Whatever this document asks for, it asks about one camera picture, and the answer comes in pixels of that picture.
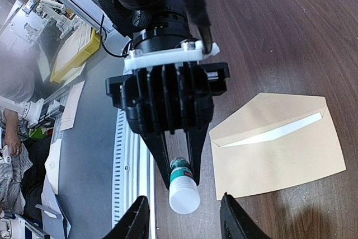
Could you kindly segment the green white glue stick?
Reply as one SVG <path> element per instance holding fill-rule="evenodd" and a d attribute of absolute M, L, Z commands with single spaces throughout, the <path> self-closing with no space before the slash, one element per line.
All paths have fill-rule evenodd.
<path fill-rule="evenodd" d="M 200 195 L 190 165 L 183 157 L 171 161 L 169 205 L 178 214 L 191 214 L 200 205 Z"/>

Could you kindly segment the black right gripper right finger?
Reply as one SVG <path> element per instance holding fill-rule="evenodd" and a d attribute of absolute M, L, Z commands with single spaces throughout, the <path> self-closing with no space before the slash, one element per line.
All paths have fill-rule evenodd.
<path fill-rule="evenodd" d="M 220 228 L 226 239 L 270 239 L 228 193 L 224 193 L 220 203 Z"/>

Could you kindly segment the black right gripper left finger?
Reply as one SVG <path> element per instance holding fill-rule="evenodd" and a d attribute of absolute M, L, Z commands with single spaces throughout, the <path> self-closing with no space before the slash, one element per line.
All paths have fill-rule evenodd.
<path fill-rule="evenodd" d="M 148 239 L 150 224 L 149 202 L 139 196 L 103 239 Z"/>

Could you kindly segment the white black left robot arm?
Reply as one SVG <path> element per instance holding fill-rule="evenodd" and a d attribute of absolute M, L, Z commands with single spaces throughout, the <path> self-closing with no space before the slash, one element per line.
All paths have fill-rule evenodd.
<path fill-rule="evenodd" d="M 129 74 L 106 80 L 113 106 L 141 136 L 166 185 L 171 168 L 165 133 L 182 130 L 192 177 L 199 182 L 213 98 L 227 91 L 230 76 L 227 63 L 206 63 L 219 48 L 205 0 L 97 1 L 114 28 L 131 40 L 120 55 Z"/>

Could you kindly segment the tan paper envelope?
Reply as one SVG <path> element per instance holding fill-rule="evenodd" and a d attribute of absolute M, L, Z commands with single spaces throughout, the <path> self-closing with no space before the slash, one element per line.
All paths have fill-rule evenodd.
<path fill-rule="evenodd" d="M 277 140 L 221 148 L 315 113 L 323 119 Z M 209 133 L 217 199 L 240 198 L 319 180 L 346 169 L 323 96 L 259 93 Z"/>

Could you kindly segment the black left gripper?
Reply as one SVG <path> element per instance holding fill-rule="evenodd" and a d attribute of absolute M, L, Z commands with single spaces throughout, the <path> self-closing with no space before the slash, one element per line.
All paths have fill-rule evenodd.
<path fill-rule="evenodd" d="M 141 135 L 167 189 L 170 164 L 165 131 L 185 131 L 190 169 L 200 184 L 201 155 L 214 113 L 215 96 L 227 90 L 226 62 L 159 65 L 106 80 L 106 94 L 123 110 L 130 129 Z"/>

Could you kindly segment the white paper letter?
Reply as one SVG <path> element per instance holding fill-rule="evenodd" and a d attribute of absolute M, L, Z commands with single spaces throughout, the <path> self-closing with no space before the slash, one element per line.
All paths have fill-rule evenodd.
<path fill-rule="evenodd" d="M 246 138 L 246 139 L 228 143 L 228 144 L 225 144 L 220 147 L 226 148 L 226 147 L 234 147 L 234 146 L 244 146 L 244 145 L 248 145 L 248 144 L 256 144 L 256 143 L 277 140 L 277 139 L 284 137 L 288 134 L 291 134 L 297 130 L 305 128 L 306 126 L 311 125 L 317 121 L 320 121 L 321 119 L 323 119 L 323 116 L 321 115 L 321 113 L 315 113 L 311 116 L 307 116 L 306 118 L 302 118 L 302 119 L 294 121 L 290 124 L 283 125 L 281 127 L 269 130 L 267 132 L 264 132 L 264 133 L 261 133 L 258 135 L 254 135 L 254 136 Z"/>

